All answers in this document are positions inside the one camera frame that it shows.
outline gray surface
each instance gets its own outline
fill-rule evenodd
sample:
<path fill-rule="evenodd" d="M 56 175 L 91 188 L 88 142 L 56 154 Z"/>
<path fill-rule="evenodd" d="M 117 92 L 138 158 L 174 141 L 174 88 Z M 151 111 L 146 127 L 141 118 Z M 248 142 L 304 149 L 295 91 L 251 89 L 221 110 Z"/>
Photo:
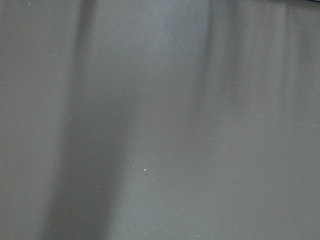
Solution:
<path fill-rule="evenodd" d="M 318 240 L 319 22 L 302 0 L 0 1 L 0 239 Z"/>

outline glossy surface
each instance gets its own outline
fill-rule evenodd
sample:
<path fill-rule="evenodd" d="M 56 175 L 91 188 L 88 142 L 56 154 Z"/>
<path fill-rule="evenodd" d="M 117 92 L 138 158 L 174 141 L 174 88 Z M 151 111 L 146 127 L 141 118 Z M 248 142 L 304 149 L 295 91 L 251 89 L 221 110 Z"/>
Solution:
<path fill-rule="evenodd" d="M 319 12 L 0 1 L 0 239 L 318 240 Z"/>

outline smooth gray tabletop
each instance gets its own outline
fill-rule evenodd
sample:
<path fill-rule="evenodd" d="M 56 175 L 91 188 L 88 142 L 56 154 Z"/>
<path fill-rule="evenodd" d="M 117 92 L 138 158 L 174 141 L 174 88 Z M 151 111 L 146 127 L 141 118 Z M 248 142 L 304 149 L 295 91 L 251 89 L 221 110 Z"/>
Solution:
<path fill-rule="evenodd" d="M 1 240 L 319 240 L 320 4 L 0 0 Z"/>

